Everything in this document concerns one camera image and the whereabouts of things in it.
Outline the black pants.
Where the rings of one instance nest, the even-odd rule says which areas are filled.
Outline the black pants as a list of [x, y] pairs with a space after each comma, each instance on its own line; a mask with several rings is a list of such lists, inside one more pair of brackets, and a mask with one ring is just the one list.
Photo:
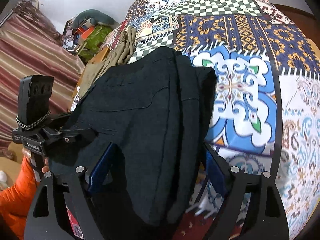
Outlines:
[[112, 180], [92, 199], [109, 239], [171, 239], [193, 193], [200, 152], [212, 118], [213, 68], [159, 47], [109, 68], [73, 111], [67, 128], [92, 128], [85, 148], [58, 151], [55, 174], [92, 165], [115, 143]]

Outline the red striped curtain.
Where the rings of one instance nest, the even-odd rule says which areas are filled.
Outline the red striped curtain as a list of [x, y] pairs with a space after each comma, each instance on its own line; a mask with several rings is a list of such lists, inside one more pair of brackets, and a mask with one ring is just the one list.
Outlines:
[[85, 65], [62, 47], [62, 36], [31, 0], [18, 2], [1, 25], [1, 149], [8, 148], [16, 128], [20, 79], [30, 75], [54, 78], [50, 109], [62, 113]]

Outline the wooden bed headboard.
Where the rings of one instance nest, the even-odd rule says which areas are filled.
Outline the wooden bed headboard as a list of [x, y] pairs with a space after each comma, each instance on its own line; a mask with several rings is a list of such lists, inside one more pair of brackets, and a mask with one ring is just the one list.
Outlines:
[[[109, 52], [110, 52], [110, 48], [109, 47], [103, 48], [102, 51], [98, 52], [93, 58], [91, 58], [88, 61], [88, 63], [85, 66], [85, 69], [89, 66], [89, 64], [99, 63], [99, 62], [103, 61], [103, 59], [109, 54]], [[82, 83], [82, 78], [84, 76], [84, 73], [85, 73], [85, 71], [83, 71], [83, 73], [80, 76], [80, 79], [78, 80], [78, 83], [76, 84], [76, 87], [75, 87], [74, 92], [72, 94], [72, 100], [75, 98], [75, 96], [76, 96], [76, 94], [78, 92], [78, 87]]]

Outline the patchwork patterned bedspread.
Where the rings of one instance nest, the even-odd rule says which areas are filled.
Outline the patchwork patterned bedspread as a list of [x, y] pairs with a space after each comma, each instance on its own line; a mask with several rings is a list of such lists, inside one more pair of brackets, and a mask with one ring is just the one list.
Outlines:
[[303, 32], [268, 0], [135, 0], [106, 38], [137, 30], [131, 62], [160, 46], [217, 76], [206, 141], [232, 166], [269, 171], [296, 239], [319, 203], [319, 58]]

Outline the green patterned bag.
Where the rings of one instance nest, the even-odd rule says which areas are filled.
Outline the green patterned bag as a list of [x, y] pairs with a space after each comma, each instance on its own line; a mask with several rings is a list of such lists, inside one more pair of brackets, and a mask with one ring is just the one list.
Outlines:
[[90, 27], [79, 38], [78, 57], [87, 63], [102, 46], [105, 37], [112, 31], [112, 28], [106, 25], [96, 25]]

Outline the khaki pants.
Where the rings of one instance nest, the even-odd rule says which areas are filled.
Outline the khaki pants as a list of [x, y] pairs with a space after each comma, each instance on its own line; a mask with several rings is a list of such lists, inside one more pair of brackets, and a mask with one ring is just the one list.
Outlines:
[[94, 60], [88, 63], [82, 75], [80, 88], [78, 91], [79, 98], [83, 98], [91, 85], [99, 79], [110, 67], [125, 65], [135, 52], [135, 39], [137, 29], [129, 26], [122, 30], [119, 42], [115, 48], [105, 53], [101, 61]]

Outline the grey plush toy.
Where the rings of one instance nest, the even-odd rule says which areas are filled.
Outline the grey plush toy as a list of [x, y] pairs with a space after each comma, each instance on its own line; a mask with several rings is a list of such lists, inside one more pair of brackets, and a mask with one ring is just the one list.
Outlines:
[[78, 29], [81, 26], [81, 24], [86, 23], [87, 20], [93, 20], [93, 25], [101, 24], [112, 26], [115, 24], [115, 20], [107, 14], [99, 10], [88, 9], [81, 12], [74, 18], [72, 23], [72, 29]]

